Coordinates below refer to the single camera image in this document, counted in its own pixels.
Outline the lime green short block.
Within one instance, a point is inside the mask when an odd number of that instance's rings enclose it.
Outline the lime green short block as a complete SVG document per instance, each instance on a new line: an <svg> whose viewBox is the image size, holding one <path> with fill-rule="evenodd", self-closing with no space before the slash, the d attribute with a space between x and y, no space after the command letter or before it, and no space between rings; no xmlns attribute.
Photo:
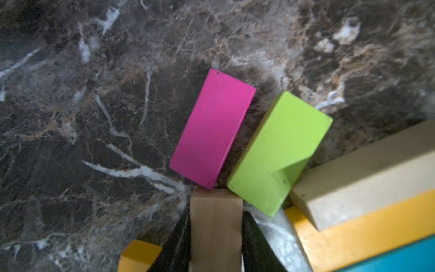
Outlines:
<svg viewBox="0 0 435 272"><path fill-rule="evenodd" d="M330 116L283 92L264 115L227 187L273 217L332 123Z"/></svg>

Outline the cyan long block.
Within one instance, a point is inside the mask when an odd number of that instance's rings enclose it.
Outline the cyan long block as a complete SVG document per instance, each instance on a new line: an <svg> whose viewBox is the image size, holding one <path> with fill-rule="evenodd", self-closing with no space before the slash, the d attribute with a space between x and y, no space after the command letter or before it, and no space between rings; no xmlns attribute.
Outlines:
<svg viewBox="0 0 435 272"><path fill-rule="evenodd" d="M433 235L341 269L342 272L433 272L434 270L435 237Z"/></svg>

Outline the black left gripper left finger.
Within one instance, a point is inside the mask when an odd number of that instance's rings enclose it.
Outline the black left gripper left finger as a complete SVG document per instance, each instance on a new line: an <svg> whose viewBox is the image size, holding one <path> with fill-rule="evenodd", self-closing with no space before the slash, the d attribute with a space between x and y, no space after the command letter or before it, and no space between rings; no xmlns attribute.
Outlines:
<svg viewBox="0 0 435 272"><path fill-rule="evenodd" d="M191 223L185 210L148 272L188 272L190 259Z"/></svg>

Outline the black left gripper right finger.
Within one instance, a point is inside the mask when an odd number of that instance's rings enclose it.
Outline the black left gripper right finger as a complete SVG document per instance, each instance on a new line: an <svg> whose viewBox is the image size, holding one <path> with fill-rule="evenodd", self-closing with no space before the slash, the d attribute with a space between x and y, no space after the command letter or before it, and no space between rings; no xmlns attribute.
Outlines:
<svg viewBox="0 0 435 272"><path fill-rule="evenodd" d="M286 272L253 216L242 216L242 258L246 272Z"/></svg>

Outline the amber yellow short block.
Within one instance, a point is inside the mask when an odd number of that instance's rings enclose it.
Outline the amber yellow short block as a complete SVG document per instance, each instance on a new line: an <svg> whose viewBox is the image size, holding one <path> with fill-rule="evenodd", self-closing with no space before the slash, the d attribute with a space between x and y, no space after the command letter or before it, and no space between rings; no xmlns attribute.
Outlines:
<svg viewBox="0 0 435 272"><path fill-rule="evenodd" d="M162 247L133 240L121 253L118 272L146 272L153 265Z"/></svg>

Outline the amber yellow long block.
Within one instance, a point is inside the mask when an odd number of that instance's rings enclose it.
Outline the amber yellow long block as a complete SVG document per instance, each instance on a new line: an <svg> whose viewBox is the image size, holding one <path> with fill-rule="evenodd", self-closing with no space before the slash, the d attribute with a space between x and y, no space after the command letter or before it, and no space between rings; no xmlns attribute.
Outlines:
<svg viewBox="0 0 435 272"><path fill-rule="evenodd" d="M314 272L332 272L435 233L435 192L318 231L296 207L285 210Z"/></svg>

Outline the natural wood short block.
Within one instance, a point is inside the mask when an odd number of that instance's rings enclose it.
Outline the natural wood short block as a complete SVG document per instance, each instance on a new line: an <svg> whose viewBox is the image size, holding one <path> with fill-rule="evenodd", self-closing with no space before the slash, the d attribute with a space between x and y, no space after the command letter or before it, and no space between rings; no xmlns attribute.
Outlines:
<svg viewBox="0 0 435 272"><path fill-rule="evenodd" d="M228 189L197 188L190 199L191 270L240 272L243 200Z"/></svg>

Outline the magenta block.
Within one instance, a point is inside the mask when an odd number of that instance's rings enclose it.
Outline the magenta block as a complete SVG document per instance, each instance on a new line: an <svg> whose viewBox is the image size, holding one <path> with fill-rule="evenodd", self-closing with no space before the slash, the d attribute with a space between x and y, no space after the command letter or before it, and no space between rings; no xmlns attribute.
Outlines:
<svg viewBox="0 0 435 272"><path fill-rule="evenodd" d="M255 93L255 87L210 69L171 158L171 169L212 189Z"/></svg>

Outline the natural wood long block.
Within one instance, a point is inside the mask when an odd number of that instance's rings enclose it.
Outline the natural wood long block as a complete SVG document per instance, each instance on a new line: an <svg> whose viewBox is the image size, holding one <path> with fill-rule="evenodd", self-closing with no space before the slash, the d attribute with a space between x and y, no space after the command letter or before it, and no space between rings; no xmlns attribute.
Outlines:
<svg viewBox="0 0 435 272"><path fill-rule="evenodd" d="M290 200L319 231L435 188L435 122L305 171Z"/></svg>

